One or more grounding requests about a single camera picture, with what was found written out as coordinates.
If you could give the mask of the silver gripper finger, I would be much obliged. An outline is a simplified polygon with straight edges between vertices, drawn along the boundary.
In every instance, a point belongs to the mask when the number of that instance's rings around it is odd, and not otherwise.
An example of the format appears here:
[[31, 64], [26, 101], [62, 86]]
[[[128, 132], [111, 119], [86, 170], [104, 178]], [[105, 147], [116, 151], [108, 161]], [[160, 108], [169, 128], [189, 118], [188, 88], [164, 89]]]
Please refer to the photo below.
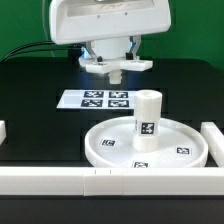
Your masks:
[[137, 59], [137, 52], [141, 45], [141, 36], [131, 36], [130, 37], [130, 49], [126, 53], [127, 60], [136, 60]]
[[91, 41], [86, 42], [85, 48], [86, 48], [87, 52], [92, 57], [92, 59], [95, 63], [102, 62], [102, 57], [97, 56], [96, 53], [94, 52], [94, 50], [92, 48], [92, 42]]

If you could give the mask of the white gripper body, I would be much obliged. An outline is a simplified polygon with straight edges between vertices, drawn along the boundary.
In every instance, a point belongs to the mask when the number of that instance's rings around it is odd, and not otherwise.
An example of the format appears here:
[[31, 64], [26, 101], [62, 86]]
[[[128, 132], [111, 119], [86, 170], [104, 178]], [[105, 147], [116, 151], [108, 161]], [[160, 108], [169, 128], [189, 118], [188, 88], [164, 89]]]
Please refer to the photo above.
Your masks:
[[51, 39], [58, 45], [166, 32], [168, 0], [52, 0]]

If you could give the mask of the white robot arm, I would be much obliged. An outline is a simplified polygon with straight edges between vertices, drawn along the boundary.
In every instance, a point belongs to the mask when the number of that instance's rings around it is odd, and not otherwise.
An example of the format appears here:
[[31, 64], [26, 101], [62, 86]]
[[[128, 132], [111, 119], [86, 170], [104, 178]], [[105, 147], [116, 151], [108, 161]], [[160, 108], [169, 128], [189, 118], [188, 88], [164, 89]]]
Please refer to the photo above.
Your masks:
[[50, 35], [58, 45], [85, 43], [96, 59], [134, 54], [141, 36], [171, 26], [168, 0], [52, 0]]

